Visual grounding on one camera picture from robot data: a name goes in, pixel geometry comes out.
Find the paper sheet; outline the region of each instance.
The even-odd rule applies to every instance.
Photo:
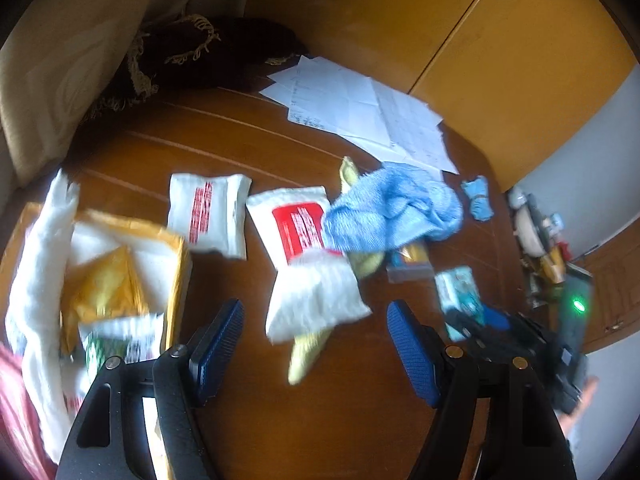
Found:
[[[270,75],[260,93],[289,108],[294,123],[337,134],[381,162],[405,162],[457,173],[438,124],[425,103],[322,57]]]
[[[373,85],[392,142],[425,164],[458,173],[458,168],[447,155],[442,133],[438,129],[442,117],[418,99],[377,81]]]

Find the metal screw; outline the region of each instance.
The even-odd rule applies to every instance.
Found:
[[[169,350],[171,357],[181,357],[187,353],[187,345],[176,345]]]
[[[513,363],[513,366],[515,366],[518,370],[524,370],[527,366],[529,366],[529,363],[527,363],[527,360],[524,357],[514,357],[513,361],[511,361]]]
[[[114,368],[117,368],[118,366],[120,366],[121,362],[122,362],[122,359],[120,359],[117,355],[114,355],[113,357],[109,357],[104,362],[104,365],[107,367],[107,370],[113,370]]]
[[[452,359],[460,359],[465,353],[462,351],[462,348],[455,345],[450,345],[445,348],[445,352]]]

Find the white wall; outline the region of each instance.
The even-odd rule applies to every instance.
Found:
[[[559,212],[575,256],[640,212],[640,66],[609,101],[520,185]]]
[[[640,332],[589,354],[589,374],[600,378],[578,428],[578,480],[596,480],[620,450],[640,415]]]

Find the blue gripper pad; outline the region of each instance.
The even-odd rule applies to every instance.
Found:
[[[437,341],[440,338],[433,328],[422,326],[409,306],[401,300],[389,304],[386,310],[386,326],[415,394],[426,400],[432,408],[436,408],[441,397],[438,387],[438,365],[442,357],[433,336]]]
[[[207,327],[189,359],[196,403],[204,406],[218,392],[226,366],[236,349],[244,325],[244,307],[227,301]]]
[[[482,310],[484,311],[484,324],[495,328],[496,330],[507,331],[511,328],[509,318],[501,313],[499,310],[490,308],[484,303],[482,304]]]

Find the red fabric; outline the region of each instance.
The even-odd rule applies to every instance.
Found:
[[[0,416],[18,458],[34,480],[53,480],[57,466],[42,447],[40,425],[22,380],[22,359],[0,344]]]

